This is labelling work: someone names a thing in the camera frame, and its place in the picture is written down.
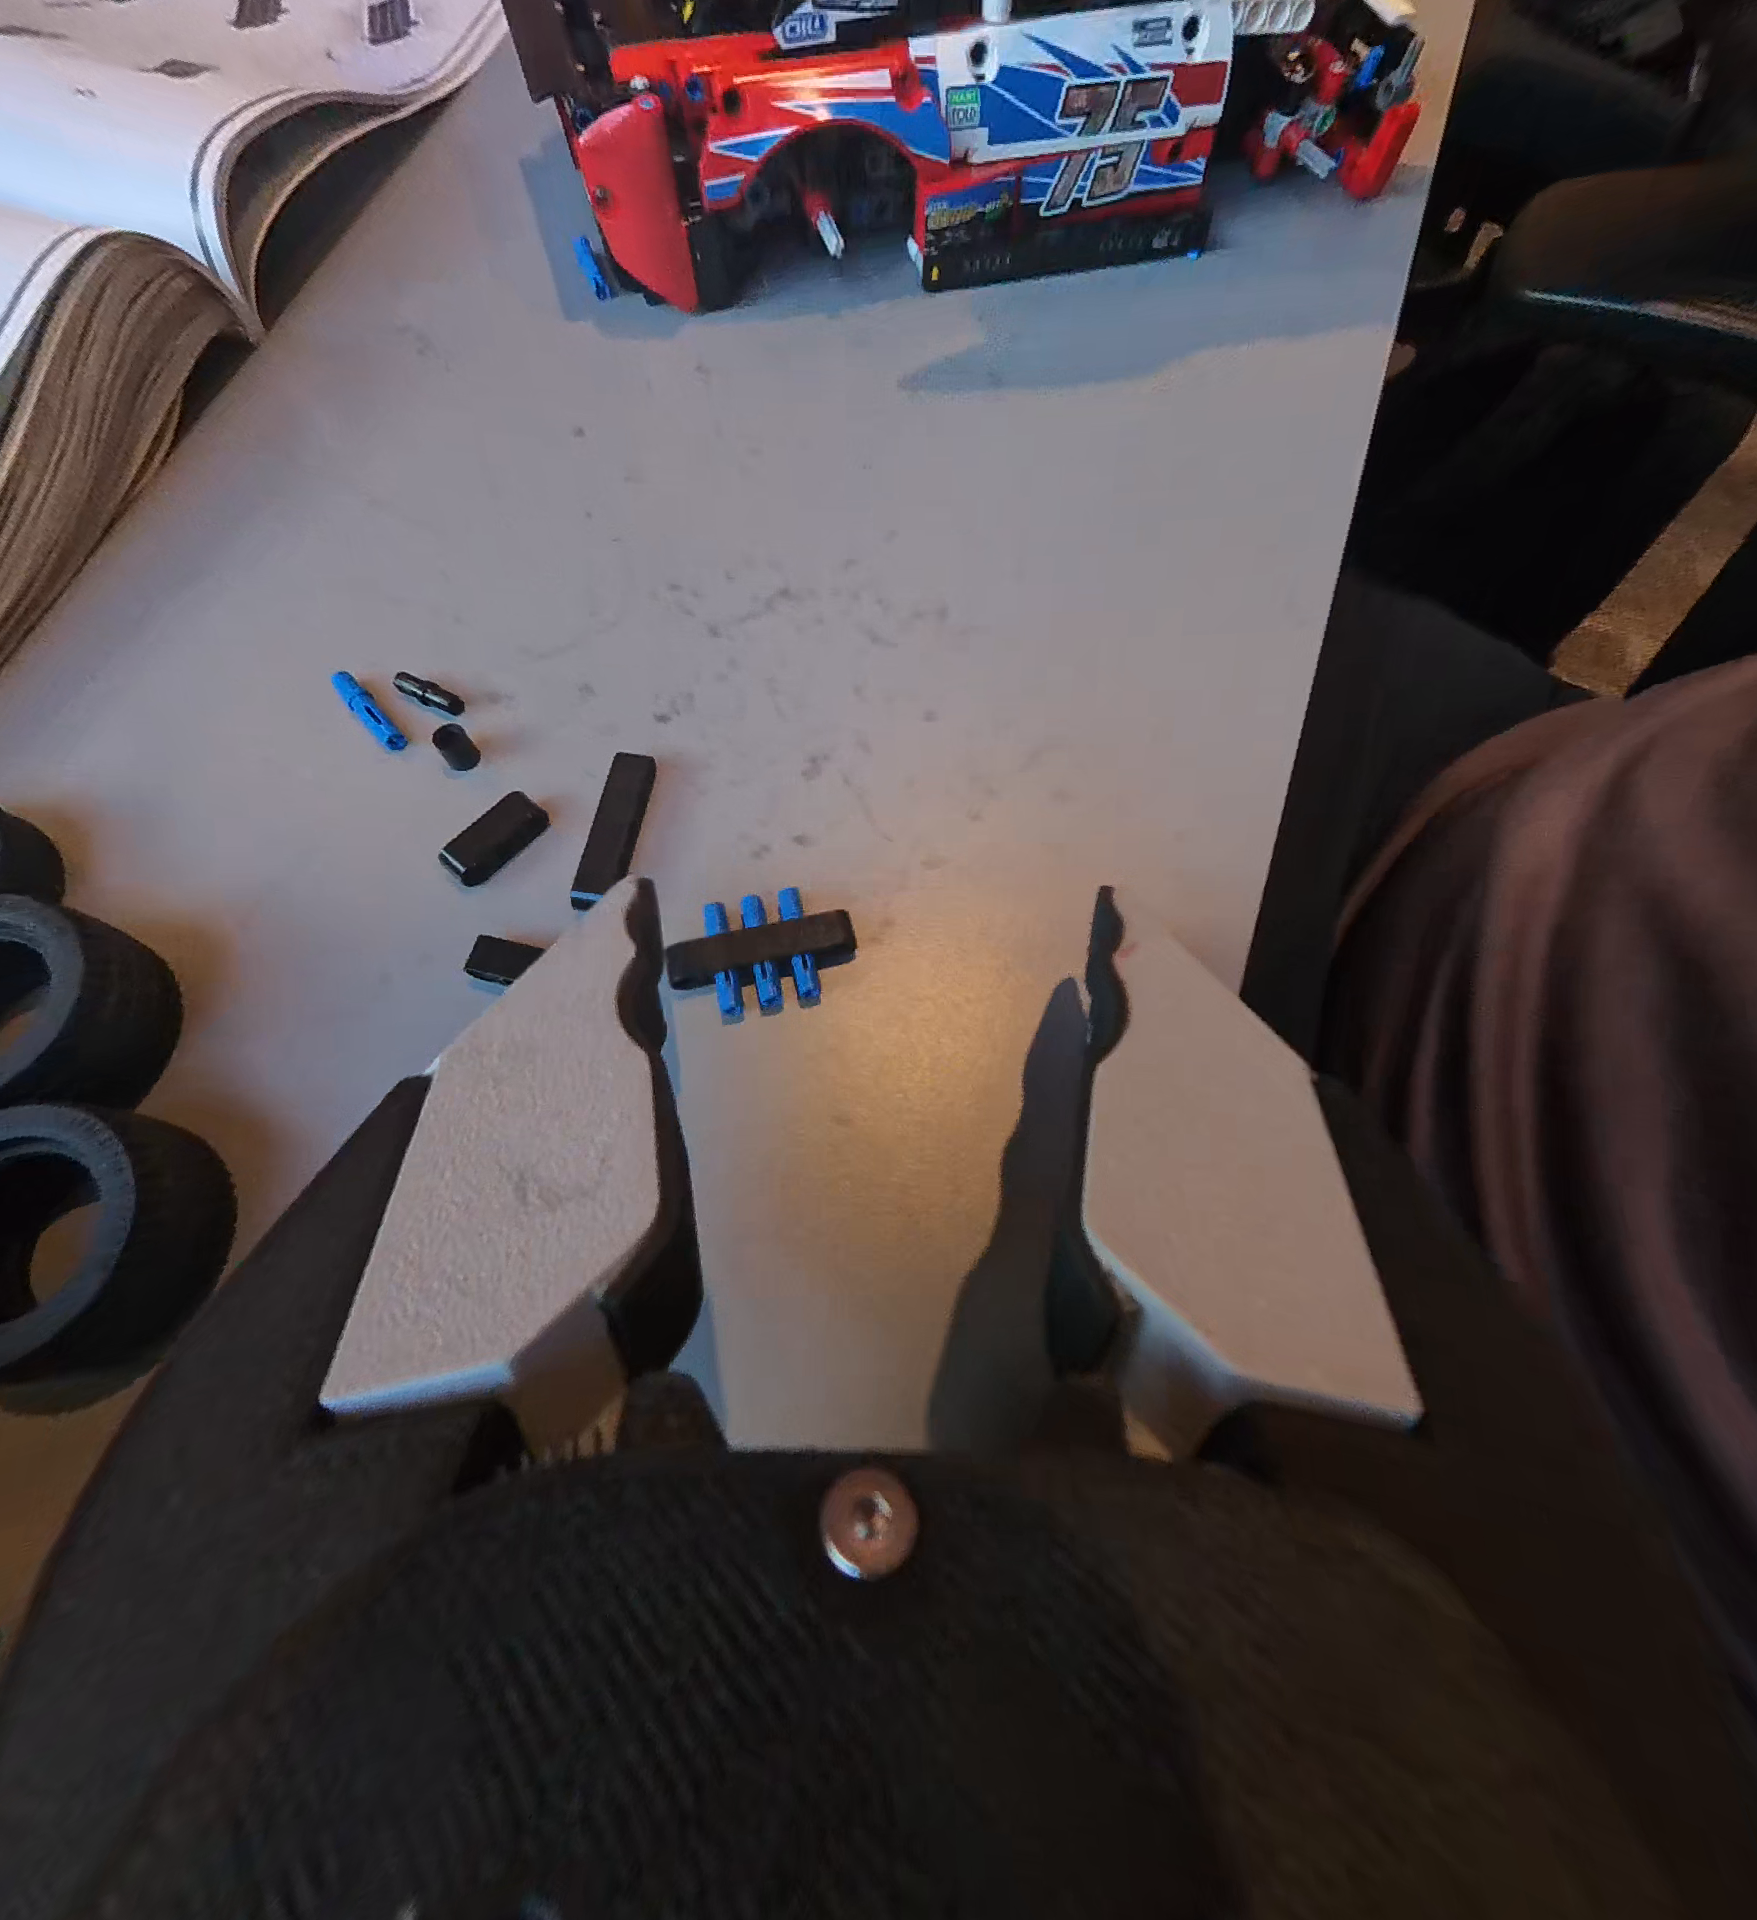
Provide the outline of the long black toy beam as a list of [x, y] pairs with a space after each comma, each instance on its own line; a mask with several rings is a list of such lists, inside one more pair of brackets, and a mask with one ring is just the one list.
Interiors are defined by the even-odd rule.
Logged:
[[596, 908], [630, 874], [655, 782], [653, 756], [620, 750], [611, 758], [571, 885], [575, 912]]
[[788, 973], [799, 956], [809, 956], [820, 969], [835, 968], [855, 958], [857, 950], [858, 936], [848, 912], [835, 908], [675, 941], [665, 948], [663, 965], [675, 991], [688, 993], [710, 988], [721, 973], [743, 980], [765, 965]]

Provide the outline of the red black toy car model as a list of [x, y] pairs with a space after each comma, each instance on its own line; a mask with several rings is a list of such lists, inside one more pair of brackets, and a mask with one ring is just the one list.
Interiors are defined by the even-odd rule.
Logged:
[[897, 231], [926, 292], [1195, 257], [1214, 157], [1354, 202], [1419, 124], [1410, 3], [506, 3], [606, 274], [738, 300], [762, 227]]

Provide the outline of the open instruction booklet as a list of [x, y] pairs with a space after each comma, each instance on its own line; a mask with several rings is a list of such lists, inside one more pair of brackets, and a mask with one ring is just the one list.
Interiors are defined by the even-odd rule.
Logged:
[[270, 233], [457, 92], [490, 1], [0, 1], [0, 669], [170, 451]]

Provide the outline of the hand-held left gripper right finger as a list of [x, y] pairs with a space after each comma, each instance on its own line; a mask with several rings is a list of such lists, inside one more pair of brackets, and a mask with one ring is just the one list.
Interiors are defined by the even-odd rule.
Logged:
[[1419, 1383], [1306, 1061], [1110, 883], [1082, 985], [1057, 1373], [1110, 1382], [1171, 1460], [1257, 1404], [1412, 1431]]

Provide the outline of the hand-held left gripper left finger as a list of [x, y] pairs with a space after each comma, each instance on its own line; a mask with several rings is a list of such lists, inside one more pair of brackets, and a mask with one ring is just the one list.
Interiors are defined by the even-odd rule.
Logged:
[[433, 1060], [330, 1416], [603, 1419], [670, 1365], [703, 1288], [661, 972], [655, 885], [628, 875]]

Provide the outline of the black chair frame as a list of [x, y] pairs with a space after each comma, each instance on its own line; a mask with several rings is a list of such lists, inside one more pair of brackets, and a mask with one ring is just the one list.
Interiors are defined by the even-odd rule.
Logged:
[[[1686, 90], [1613, 59], [1580, 11], [1474, 7], [1447, 143], [1505, 236], [1467, 309], [1757, 406], [1757, 3], [1677, 3]], [[1630, 689], [1755, 651], [1757, 522]]]

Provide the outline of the grey desk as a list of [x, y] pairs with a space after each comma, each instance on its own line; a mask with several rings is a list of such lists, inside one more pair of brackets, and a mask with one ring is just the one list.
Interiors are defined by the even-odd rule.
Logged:
[[[180, 980], [148, 1108], [217, 1146], [234, 1254], [488, 1008], [473, 938], [573, 927], [640, 750], [668, 939], [788, 883], [861, 938], [816, 1009], [668, 1000], [683, 1363], [749, 1447], [959, 1422], [1099, 887], [1245, 968], [1471, 3], [1419, 13], [1384, 197], [1229, 171], [1203, 257], [963, 293], [863, 249], [716, 318], [595, 301], [510, 50], [440, 109], [0, 677], [0, 801]], [[553, 825], [459, 885], [437, 847], [513, 789]]]

